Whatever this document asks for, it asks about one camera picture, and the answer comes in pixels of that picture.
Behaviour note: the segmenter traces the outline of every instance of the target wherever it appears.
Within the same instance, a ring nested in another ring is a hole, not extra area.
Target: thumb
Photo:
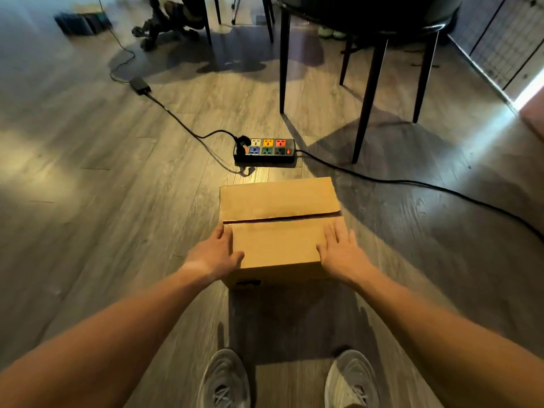
[[[245,253],[242,251],[233,252],[231,255],[231,260],[234,262],[236,268],[240,267],[241,260],[244,258]]]
[[[319,257],[321,258],[321,262],[325,260],[325,256],[327,254],[327,245],[324,243],[318,243],[316,245],[317,252],[319,252]]]

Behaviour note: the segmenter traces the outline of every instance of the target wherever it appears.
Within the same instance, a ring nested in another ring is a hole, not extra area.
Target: person's left arm
[[[219,225],[183,266],[47,341],[0,373],[5,408],[122,407],[191,301],[240,265]]]

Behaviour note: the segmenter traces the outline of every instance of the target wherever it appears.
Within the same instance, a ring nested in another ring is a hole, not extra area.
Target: green shoe
[[[319,30],[317,30],[318,36],[321,37],[322,39],[330,39],[332,37],[332,33],[333,33],[332,29],[325,27],[323,25],[319,27]]]
[[[196,407],[251,407],[248,374],[233,350],[221,349],[212,356],[200,382]]]
[[[333,31],[332,37],[336,40],[345,40],[348,35],[346,33],[342,33],[341,31]]]
[[[343,352],[325,383],[325,408],[379,408],[380,395],[371,364],[359,351]]]

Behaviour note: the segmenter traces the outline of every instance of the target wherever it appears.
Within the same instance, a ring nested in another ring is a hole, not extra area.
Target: power strip
[[[293,139],[250,139],[251,145],[244,146],[244,154],[237,154],[236,146],[233,156],[236,163],[294,163],[295,141]]]

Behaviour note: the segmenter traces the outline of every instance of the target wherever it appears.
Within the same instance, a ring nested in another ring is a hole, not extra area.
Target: person's right hand
[[[325,243],[318,244],[321,265],[331,276],[348,284],[360,281],[365,272],[375,269],[363,249],[357,246],[355,232],[341,219],[325,225]]]

